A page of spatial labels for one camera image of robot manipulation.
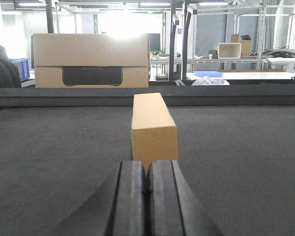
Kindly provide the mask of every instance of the blue tray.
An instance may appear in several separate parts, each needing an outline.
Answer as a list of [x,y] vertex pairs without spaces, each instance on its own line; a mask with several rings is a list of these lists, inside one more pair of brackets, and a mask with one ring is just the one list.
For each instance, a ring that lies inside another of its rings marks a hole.
[[223,73],[208,70],[208,71],[194,71],[195,75],[198,77],[209,76],[209,77],[222,77]]

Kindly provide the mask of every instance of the shelf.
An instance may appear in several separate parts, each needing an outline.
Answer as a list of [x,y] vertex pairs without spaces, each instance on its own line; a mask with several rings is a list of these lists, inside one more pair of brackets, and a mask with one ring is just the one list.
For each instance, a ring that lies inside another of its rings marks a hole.
[[[195,59],[195,63],[257,63],[258,59]],[[266,59],[261,59],[261,63],[266,63]]]

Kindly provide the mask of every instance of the cardboard box on shelf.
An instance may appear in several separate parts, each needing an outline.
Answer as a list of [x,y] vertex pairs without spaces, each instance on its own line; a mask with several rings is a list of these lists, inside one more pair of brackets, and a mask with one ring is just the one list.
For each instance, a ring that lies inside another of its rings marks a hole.
[[148,35],[34,34],[37,88],[147,88]]
[[160,93],[134,95],[131,138],[146,173],[153,160],[178,159],[177,127]]
[[239,34],[232,34],[232,43],[241,43],[241,54],[243,56],[250,56],[251,54],[251,37],[249,35],[241,35],[239,40]]
[[239,59],[241,53],[240,43],[219,43],[215,49],[219,59]]

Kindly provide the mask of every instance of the white table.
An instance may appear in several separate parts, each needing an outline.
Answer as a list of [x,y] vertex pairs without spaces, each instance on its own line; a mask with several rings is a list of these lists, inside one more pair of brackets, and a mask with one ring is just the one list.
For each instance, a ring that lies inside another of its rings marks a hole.
[[[197,80],[199,77],[194,73],[187,73],[187,79]],[[224,80],[289,80],[295,77],[295,73],[289,72],[225,72],[217,79]]]

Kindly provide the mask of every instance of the small cardboard box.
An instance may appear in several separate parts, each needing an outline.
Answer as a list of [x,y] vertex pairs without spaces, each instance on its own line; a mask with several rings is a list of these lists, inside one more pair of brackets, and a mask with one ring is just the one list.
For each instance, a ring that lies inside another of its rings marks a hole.
[[147,88],[148,35],[34,34],[37,88]]
[[177,127],[160,93],[134,95],[131,138],[146,173],[153,160],[178,159]]
[[239,34],[232,34],[232,43],[241,43],[241,54],[250,56],[251,54],[251,37],[249,35],[241,35],[242,40],[239,40]]

